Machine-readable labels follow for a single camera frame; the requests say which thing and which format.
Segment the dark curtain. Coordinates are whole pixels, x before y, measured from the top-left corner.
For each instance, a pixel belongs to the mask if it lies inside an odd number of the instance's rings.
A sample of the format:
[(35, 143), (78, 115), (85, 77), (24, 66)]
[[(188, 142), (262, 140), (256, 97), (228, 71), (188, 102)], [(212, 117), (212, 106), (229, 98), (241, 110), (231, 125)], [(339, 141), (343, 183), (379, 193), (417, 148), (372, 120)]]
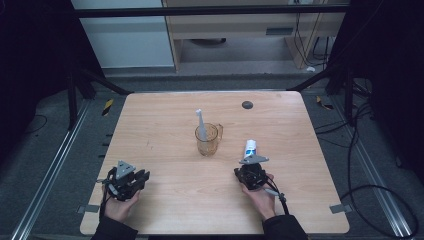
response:
[(57, 14), (73, 8), (71, 0), (0, 0), (0, 168), (39, 101), (67, 88), (64, 63), (49, 30), (84, 69), (103, 74), (81, 21)]
[(371, 81), (378, 121), (424, 184), (424, 0), (350, 0), (332, 58)]

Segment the white toothpaste tube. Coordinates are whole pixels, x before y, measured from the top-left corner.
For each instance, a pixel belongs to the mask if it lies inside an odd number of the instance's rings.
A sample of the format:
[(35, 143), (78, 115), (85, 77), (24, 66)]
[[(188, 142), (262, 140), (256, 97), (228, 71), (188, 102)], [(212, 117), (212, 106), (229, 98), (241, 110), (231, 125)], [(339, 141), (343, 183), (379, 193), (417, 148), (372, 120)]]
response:
[(245, 150), (244, 150), (244, 157), (247, 158), (249, 156), (256, 154), (256, 141), (253, 139), (249, 139), (246, 141)]

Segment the black metal stand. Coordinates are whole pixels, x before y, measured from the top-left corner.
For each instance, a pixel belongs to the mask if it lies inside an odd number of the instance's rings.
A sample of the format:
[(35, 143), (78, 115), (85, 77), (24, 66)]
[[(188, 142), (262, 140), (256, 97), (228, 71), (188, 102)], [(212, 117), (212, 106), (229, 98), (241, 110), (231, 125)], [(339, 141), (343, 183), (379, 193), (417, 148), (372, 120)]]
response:
[(119, 95), (131, 94), (131, 91), (125, 90), (109, 82), (105, 77), (101, 77), (87, 69), (70, 70), (66, 77), (68, 87), (69, 130), (72, 130), (76, 126), (78, 120), (76, 92), (79, 91), (84, 99), (93, 99), (96, 95), (96, 91), (91, 85), (92, 81), (99, 83)]
[(348, 123), (353, 126), (353, 71), (349, 66), (333, 64), (325, 70), (315, 74), (303, 83), (288, 88), (288, 91), (301, 92), (318, 81), (328, 78), (326, 92), (330, 95), (336, 94), (340, 89), (344, 89), (344, 116)]

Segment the yellow black tape strip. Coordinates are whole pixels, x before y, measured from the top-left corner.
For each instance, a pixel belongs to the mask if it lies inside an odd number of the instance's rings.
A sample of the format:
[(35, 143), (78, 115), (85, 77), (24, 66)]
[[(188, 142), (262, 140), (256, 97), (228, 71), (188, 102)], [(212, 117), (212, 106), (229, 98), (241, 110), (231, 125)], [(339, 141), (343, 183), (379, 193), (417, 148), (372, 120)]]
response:
[(332, 104), (325, 103), (320, 96), (316, 96), (316, 103), (324, 109), (327, 109), (327, 110), (333, 110), (334, 109)]
[(111, 109), (111, 106), (113, 105), (113, 102), (114, 102), (114, 99), (108, 99), (106, 101), (105, 106), (104, 106), (104, 108), (102, 110), (102, 114), (101, 114), (102, 116), (108, 115), (108, 113), (109, 113), (109, 111)]

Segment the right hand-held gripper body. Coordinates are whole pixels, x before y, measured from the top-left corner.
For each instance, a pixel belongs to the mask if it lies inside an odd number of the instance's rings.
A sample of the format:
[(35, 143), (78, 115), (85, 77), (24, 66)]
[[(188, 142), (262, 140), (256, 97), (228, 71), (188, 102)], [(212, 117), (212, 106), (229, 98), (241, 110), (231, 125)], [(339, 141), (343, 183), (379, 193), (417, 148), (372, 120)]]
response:
[(266, 171), (261, 166), (261, 163), (267, 161), (267, 157), (249, 155), (240, 161), (241, 167), (235, 168), (234, 174), (248, 190), (257, 190), (268, 181)]

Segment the white toothbrush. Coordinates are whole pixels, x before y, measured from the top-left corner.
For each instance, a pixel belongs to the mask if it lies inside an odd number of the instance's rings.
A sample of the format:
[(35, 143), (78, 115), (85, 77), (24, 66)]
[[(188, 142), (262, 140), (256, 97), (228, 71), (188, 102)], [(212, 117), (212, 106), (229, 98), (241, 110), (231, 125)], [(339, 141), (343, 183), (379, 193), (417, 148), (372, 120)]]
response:
[(203, 117), (202, 117), (202, 110), (201, 109), (197, 109), (196, 110), (196, 115), (198, 116), (198, 120), (199, 120), (199, 138), (201, 141), (206, 141), (207, 140), (207, 131), (204, 125), (204, 121), (203, 121)]

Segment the grey tape piece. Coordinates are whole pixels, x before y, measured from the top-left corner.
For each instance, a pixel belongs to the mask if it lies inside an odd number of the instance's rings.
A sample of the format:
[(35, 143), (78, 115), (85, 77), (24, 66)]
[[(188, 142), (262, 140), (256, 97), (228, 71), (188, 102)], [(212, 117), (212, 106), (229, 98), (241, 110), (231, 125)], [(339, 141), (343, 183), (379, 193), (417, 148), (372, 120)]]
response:
[(87, 205), (80, 205), (77, 208), (77, 212), (80, 214), (84, 214), (86, 212), (90, 212), (90, 213), (97, 213), (100, 209), (99, 205), (91, 205), (91, 204), (87, 204)]
[(352, 207), (351, 207), (350, 204), (347, 204), (347, 205), (343, 205), (343, 204), (331, 205), (330, 206), (330, 211), (333, 214), (341, 213), (341, 212), (349, 213), (349, 212), (352, 211)]

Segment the black horizontal bar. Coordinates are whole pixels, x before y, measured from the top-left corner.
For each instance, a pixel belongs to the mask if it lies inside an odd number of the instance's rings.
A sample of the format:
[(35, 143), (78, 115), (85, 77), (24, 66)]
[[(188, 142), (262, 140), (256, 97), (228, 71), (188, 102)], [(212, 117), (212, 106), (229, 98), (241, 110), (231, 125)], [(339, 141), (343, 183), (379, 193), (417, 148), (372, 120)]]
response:
[(73, 10), (71, 14), (79, 18), (202, 16), (291, 13), (341, 13), (348, 11), (349, 8), (349, 4), (190, 6), (160, 8), (79, 9)]

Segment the aluminium floor rail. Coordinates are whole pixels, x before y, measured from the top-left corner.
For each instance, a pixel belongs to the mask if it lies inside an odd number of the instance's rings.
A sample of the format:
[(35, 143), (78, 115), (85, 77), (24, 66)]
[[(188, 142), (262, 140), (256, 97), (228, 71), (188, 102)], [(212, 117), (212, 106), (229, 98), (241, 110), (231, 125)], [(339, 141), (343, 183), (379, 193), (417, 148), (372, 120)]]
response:
[[(405, 208), (409, 211), (411, 217), (414, 220), (414, 227), (411, 228), (408, 224), (406, 217), (401, 211), (401, 207), (398, 205), (402, 201), (396, 192), (392, 191), (387, 187), (384, 179), (378, 172), (374, 163), (372, 162), (366, 148), (359, 137), (358, 130), (358, 118), (366, 115), (366, 111), (369, 109), (369, 105), (365, 103), (360, 105), (356, 112), (353, 113), (353, 126), (351, 126), (344, 116), (344, 101), (340, 97), (331, 97), (333, 106), (338, 115), (345, 121), (343, 128), (346, 130), (348, 135), (351, 137), (351, 141), (348, 147), (348, 160), (347, 160), (347, 185), (348, 191), (345, 197), (351, 201), (352, 208), (356, 211), (357, 215), (363, 220), (369, 227), (374, 229), (376, 232), (384, 235), (388, 238), (397, 240), (416, 240), (415, 236), (419, 230), (419, 221), (413, 213), (412, 209), (407, 203), (403, 203)], [(352, 156), (355, 155), (359, 164), (361, 165), (365, 176), (367, 177), (368, 183), (353, 186), (352, 185)], [(376, 224), (369, 221), (364, 212), (360, 210), (357, 201), (354, 198), (354, 194), (361, 190), (370, 189), (377, 198), (379, 206), (384, 213), (386, 220), (391, 228), (390, 232), (385, 232), (379, 228)]]
[(69, 151), (78, 135), (81, 126), (86, 119), (87, 112), (90, 108), (91, 101), (83, 100), (81, 108), (78, 110), (77, 119), (73, 127), (71, 127), (61, 142), (46, 174), (43, 177), (34, 197), (27, 207), (23, 217), (14, 229), (10, 240), (27, 240), (31, 230), (46, 202), (46, 199), (67, 159)]

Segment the person's right hand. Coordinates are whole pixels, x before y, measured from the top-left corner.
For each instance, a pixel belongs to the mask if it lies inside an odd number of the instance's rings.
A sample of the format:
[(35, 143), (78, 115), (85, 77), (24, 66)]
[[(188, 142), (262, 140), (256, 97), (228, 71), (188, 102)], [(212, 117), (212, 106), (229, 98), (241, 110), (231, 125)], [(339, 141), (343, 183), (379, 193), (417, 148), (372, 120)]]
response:
[(240, 186), (242, 192), (250, 199), (263, 221), (276, 216), (275, 196), (267, 192), (269, 186), (264, 185), (256, 190), (249, 190), (244, 184), (240, 184)]

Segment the person's left hand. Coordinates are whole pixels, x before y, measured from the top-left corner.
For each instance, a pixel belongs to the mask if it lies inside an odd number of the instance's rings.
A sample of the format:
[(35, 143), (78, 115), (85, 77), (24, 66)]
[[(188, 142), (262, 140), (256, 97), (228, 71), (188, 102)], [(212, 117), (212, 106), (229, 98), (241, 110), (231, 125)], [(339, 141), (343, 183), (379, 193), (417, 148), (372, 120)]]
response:
[(131, 208), (139, 201), (140, 191), (137, 191), (131, 199), (119, 201), (106, 193), (104, 216), (120, 223), (128, 218)]

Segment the amber glass cup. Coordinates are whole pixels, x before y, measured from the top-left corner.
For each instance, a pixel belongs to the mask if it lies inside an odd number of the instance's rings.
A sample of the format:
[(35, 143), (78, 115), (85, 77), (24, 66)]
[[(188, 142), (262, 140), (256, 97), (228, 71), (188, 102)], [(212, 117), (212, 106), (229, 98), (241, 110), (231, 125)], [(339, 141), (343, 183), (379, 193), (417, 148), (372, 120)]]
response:
[(218, 150), (222, 140), (223, 126), (221, 124), (205, 123), (195, 130), (197, 149), (203, 156), (212, 156)]

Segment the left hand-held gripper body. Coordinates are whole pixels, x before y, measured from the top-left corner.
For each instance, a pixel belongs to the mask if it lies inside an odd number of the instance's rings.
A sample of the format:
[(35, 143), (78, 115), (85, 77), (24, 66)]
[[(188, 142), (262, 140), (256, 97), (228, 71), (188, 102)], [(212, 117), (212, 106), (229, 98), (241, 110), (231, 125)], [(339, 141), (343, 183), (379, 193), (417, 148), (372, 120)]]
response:
[(136, 172), (133, 165), (119, 160), (117, 166), (108, 172), (105, 182), (108, 193), (119, 201), (131, 199), (138, 191), (135, 185)]

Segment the white cabinet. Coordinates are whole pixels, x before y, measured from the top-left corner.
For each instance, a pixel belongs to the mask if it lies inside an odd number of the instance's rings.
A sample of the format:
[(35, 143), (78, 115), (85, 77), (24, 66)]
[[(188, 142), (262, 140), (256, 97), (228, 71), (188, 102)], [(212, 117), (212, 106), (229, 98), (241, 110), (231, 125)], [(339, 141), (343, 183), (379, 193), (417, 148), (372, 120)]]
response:
[[(155, 8), (161, 0), (71, 0), (76, 10)], [(173, 67), (165, 18), (80, 19), (103, 69)]]

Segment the light wooden desk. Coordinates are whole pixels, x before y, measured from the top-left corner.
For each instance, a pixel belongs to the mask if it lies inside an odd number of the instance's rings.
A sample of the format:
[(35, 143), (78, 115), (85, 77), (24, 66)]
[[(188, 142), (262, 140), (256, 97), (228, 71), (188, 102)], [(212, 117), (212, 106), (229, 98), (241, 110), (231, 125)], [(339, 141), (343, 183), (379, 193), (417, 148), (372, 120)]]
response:
[[(343, 4), (348, 0), (161, 0), (165, 7)], [(306, 66), (315, 40), (335, 37), (344, 13), (168, 16), (173, 60), (180, 66), (182, 46), (190, 39), (282, 37), (299, 69)]]

